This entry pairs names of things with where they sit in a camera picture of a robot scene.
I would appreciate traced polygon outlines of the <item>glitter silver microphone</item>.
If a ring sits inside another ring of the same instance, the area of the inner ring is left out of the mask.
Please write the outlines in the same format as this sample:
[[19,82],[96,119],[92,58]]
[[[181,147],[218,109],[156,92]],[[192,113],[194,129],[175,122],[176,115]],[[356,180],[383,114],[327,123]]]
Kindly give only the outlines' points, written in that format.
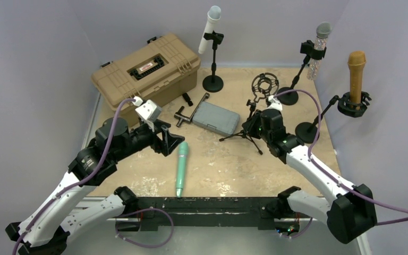
[[319,71],[321,60],[324,58],[326,52],[326,44],[328,37],[332,31],[332,25],[329,22],[323,22],[316,28],[316,39],[309,62],[309,69],[307,72],[308,80],[315,80]]

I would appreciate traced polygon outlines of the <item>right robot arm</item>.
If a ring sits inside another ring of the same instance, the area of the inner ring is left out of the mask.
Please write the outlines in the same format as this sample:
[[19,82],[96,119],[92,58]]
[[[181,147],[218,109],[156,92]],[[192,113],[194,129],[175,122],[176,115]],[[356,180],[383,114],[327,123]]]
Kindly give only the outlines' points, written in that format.
[[242,127],[247,137],[263,140],[274,157],[298,171],[321,193],[317,197],[300,189],[291,192],[277,201],[281,215],[306,214],[325,223],[344,244],[378,223],[370,188],[354,185],[323,164],[301,139],[286,132],[279,110],[252,110]]

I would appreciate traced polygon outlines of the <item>mint green microphone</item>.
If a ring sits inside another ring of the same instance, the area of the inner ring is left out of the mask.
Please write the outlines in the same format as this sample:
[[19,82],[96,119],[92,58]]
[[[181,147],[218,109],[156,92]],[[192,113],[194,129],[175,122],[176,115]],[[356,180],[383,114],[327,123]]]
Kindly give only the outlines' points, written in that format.
[[184,189],[185,174],[187,167],[187,158],[189,154],[189,145],[187,142],[182,142],[178,147],[178,161],[176,172],[176,196],[180,198]]

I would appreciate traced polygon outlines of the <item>gold microphone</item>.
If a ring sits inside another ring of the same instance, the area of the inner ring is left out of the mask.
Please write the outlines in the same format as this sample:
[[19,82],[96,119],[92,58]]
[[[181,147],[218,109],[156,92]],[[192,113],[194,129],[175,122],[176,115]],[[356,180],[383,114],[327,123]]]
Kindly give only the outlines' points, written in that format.
[[363,69],[366,64],[364,51],[354,51],[348,56],[347,65],[350,71],[350,102],[361,103]]

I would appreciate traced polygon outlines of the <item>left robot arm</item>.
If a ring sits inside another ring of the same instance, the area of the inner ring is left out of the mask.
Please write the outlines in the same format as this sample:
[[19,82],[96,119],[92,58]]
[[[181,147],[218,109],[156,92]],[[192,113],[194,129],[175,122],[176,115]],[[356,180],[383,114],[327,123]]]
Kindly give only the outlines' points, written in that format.
[[120,117],[107,119],[40,207],[26,220],[8,224],[5,231],[15,243],[13,254],[61,254],[75,237],[100,220],[145,216],[147,209],[139,206],[139,198],[126,186],[80,213],[72,214],[72,210],[116,172],[121,160],[145,148],[170,155],[185,138],[170,133],[169,127],[155,120],[152,125],[129,129]]

